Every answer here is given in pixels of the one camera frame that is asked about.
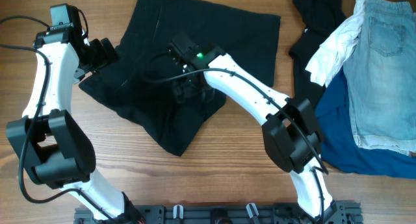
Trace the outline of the white garment in pile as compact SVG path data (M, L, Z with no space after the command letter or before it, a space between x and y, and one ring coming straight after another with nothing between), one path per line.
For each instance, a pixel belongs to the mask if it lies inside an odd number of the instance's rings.
M329 86L344 62L352 55L364 22L366 2L367 0L356 0L353 14L319 45L305 68L310 72L311 82L323 87Z

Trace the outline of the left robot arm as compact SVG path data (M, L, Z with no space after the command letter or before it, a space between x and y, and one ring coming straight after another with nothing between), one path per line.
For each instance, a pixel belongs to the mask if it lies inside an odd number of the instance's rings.
M71 194L94 223L143 223L143 215L96 167L91 141L71 115L72 87L118 58L110 41L88 39L88 23L77 7L50 8L51 24L36 35L31 51L37 69L22 117L6 126L19 157L19 178L45 184L57 197Z

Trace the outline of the black shorts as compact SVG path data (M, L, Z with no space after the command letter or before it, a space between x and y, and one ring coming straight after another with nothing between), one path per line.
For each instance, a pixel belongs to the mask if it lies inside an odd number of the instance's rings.
M198 59L216 45L267 86L274 83L281 18L200 0L138 0L116 48L118 60L80 89L120 117L144 127L167 152L181 156L226 102L183 69L170 45Z

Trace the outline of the light blue denim shorts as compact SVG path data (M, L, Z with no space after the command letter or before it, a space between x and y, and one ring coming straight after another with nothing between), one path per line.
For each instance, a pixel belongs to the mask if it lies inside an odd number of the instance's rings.
M343 71L356 145L415 152L415 13L409 2L366 1L359 40Z

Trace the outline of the black garment in pile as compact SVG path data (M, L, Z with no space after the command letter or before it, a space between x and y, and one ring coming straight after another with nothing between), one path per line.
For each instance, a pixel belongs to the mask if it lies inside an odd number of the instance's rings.
M292 0L299 11L305 30L290 48L293 59L294 95L306 98L316 107L325 88L310 81L311 73L306 66L317 52L319 45L346 19L342 0Z

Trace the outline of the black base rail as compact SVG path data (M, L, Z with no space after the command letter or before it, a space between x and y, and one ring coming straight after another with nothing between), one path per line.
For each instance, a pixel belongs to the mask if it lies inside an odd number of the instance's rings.
M232 223L320 223L296 203L276 203L259 206L137 206L146 223L152 224L199 224L212 223L218 216L227 217ZM361 205L355 202L334 201L324 212L328 224L363 224Z

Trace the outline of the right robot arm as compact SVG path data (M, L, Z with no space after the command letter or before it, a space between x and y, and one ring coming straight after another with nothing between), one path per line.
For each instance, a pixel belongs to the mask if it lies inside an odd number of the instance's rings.
M201 48L185 33L172 39L169 52L182 65L183 78L199 78L257 120L266 154L289 173L299 207L309 217L323 222L333 198L323 178L328 172L320 157L323 135L309 100L273 90L242 69L220 47Z

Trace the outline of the blue garment in pile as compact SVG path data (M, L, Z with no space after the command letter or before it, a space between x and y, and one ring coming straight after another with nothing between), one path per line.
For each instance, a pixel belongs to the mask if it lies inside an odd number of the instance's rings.
M322 159L345 173L414 179L415 157L387 149L362 149L352 136L347 82L338 72L315 109L324 135Z

